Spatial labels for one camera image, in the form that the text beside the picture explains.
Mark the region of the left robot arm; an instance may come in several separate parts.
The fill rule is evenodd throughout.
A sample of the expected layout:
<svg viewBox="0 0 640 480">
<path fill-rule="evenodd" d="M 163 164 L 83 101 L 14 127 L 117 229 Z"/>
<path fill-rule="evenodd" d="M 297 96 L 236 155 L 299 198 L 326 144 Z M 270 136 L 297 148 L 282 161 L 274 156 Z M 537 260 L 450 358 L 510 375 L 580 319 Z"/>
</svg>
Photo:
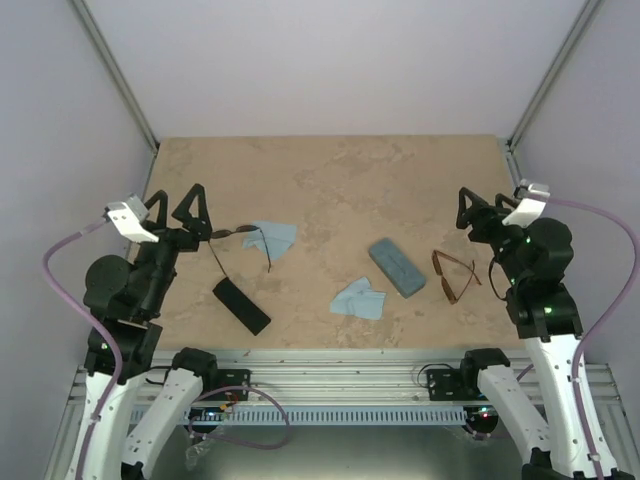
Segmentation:
<svg viewBox="0 0 640 480">
<path fill-rule="evenodd" d="M 162 332 L 155 321 L 177 276 L 177 259 L 209 240 L 212 224 L 200 184 L 173 211 L 159 190 L 148 201 L 132 195 L 112 202 L 105 217 L 139 251 L 133 261 L 103 256 L 85 276 L 83 304 L 97 324 L 88 339 L 84 412 L 66 476 L 147 479 L 189 404 L 218 390 L 215 357 L 185 348 L 146 414 L 130 424 Z"/>
</svg>

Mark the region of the blue-grey glasses case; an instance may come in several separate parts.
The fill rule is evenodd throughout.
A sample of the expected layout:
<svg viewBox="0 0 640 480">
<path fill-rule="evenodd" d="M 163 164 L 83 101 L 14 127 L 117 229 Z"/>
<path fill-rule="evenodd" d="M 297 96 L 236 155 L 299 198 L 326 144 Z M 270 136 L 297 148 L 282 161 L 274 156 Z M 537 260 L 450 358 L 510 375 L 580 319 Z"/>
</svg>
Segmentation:
<svg viewBox="0 0 640 480">
<path fill-rule="evenodd" d="M 390 238 L 372 244 L 368 254 L 403 298 L 413 296 L 426 285 L 425 275 Z"/>
</svg>

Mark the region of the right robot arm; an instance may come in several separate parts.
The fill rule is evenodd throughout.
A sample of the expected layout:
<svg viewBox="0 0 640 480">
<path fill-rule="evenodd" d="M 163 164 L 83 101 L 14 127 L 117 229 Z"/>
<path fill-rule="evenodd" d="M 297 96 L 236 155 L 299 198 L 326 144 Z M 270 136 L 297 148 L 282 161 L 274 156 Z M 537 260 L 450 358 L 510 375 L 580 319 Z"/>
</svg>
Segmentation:
<svg viewBox="0 0 640 480">
<path fill-rule="evenodd" d="M 532 184 L 493 203 L 463 187 L 456 226 L 487 244 L 508 282 L 504 301 L 523 340 L 542 396 L 538 410 L 498 348 L 466 352 L 459 387 L 485 397 L 521 456 L 524 479 L 628 479 L 603 435 L 586 374 L 584 330 L 577 304 L 563 283 L 574 257 L 572 234 L 543 216 L 550 197 Z"/>
</svg>

